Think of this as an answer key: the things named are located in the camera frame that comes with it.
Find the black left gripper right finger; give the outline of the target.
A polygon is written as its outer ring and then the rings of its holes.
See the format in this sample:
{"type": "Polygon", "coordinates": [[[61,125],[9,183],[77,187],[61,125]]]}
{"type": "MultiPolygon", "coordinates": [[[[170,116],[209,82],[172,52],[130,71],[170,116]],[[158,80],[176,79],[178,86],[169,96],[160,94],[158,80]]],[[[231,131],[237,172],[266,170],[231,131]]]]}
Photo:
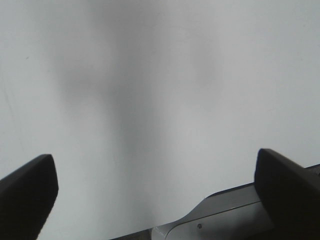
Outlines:
{"type": "Polygon", "coordinates": [[[256,240],[318,240],[320,238],[320,177],[267,148],[257,155],[254,187],[273,229],[256,240]]]}

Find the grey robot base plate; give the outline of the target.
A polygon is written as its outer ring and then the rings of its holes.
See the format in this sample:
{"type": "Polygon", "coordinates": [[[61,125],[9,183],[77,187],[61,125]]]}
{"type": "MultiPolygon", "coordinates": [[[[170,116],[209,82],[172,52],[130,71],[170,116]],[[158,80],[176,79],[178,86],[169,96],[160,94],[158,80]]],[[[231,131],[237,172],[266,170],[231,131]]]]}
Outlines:
{"type": "Polygon", "coordinates": [[[210,195],[179,220],[121,236],[122,240],[309,240],[318,232],[276,226],[255,182],[210,195]]]}

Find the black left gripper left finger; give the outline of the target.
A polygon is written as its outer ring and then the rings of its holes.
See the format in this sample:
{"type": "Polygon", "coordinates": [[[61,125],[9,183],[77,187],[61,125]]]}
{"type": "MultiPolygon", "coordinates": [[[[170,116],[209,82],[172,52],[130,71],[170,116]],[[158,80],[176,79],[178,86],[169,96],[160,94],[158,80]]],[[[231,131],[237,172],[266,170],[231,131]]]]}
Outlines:
{"type": "Polygon", "coordinates": [[[59,191],[54,158],[42,154],[0,180],[0,238],[36,240],[59,191]]]}

